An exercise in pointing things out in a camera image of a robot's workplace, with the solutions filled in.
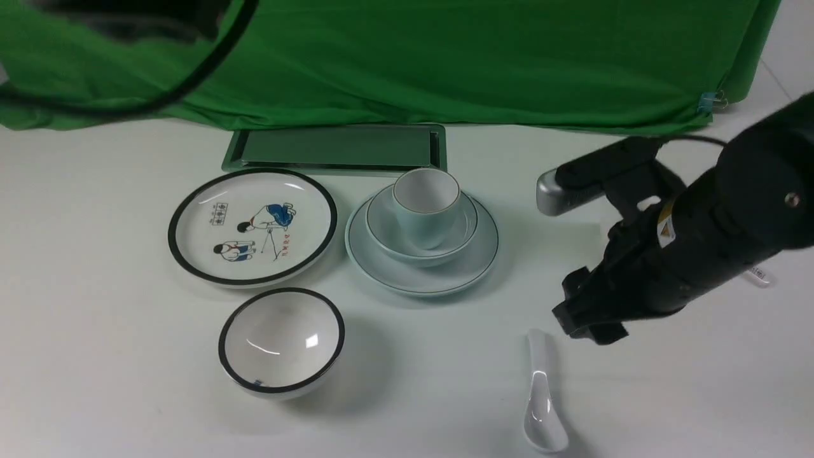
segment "cartoon figure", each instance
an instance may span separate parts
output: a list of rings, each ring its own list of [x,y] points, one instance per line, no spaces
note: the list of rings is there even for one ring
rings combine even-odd
[[[223,242],[222,244],[215,245],[215,248],[212,251],[215,254],[220,254],[226,261],[229,262],[238,262],[238,261],[247,261],[252,259],[252,255],[255,251],[254,242]]]
[[[297,212],[294,210],[293,204],[271,204],[261,208],[252,219],[241,222],[238,224],[238,232],[241,234],[255,229],[272,230],[275,228],[282,228],[288,231],[291,222],[294,221],[294,215]]]
[[[282,253],[286,247],[284,240],[275,240],[275,238],[280,239],[280,231],[275,231],[275,229],[282,229],[283,232],[288,231],[288,227],[291,225],[291,222],[294,221],[296,214],[297,212],[294,210],[293,204],[266,205],[262,207],[252,219],[238,224],[238,232],[245,234],[255,229],[265,229],[265,241],[263,242],[263,248],[260,249],[260,252],[265,252],[265,246],[269,243],[269,240],[271,240],[271,245],[274,249],[274,261],[277,261],[280,257],[280,253]]]

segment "green tray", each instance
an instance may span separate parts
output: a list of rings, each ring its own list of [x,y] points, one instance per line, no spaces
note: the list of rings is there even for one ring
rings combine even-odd
[[[447,169],[444,127],[437,124],[354,125],[234,133],[221,168],[296,169],[312,174],[401,174]]]

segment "green cloth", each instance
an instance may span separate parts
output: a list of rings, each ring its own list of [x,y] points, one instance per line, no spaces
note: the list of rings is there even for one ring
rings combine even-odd
[[[746,96],[780,0],[264,0],[226,62],[156,114],[227,130],[361,122],[690,130]],[[230,8],[221,35],[242,3]],[[111,42],[0,0],[0,90],[88,107],[153,98],[213,44]],[[96,121],[0,107],[12,129]]]

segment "binder clip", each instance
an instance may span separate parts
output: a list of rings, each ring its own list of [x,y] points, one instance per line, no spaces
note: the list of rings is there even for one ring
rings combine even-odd
[[[718,92],[704,92],[701,94],[701,99],[698,100],[699,113],[711,113],[715,110],[723,110],[728,106],[729,100],[722,90]]]

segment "warning label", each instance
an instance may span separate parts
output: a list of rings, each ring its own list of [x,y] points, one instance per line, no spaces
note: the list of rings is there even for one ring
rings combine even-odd
[[[672,203],[670,200],[665,204],[659,215],[659,223],[656,224],[656,233],[659,235],[659,245],[662,248],[676,239],[676,227],[672,224]]]

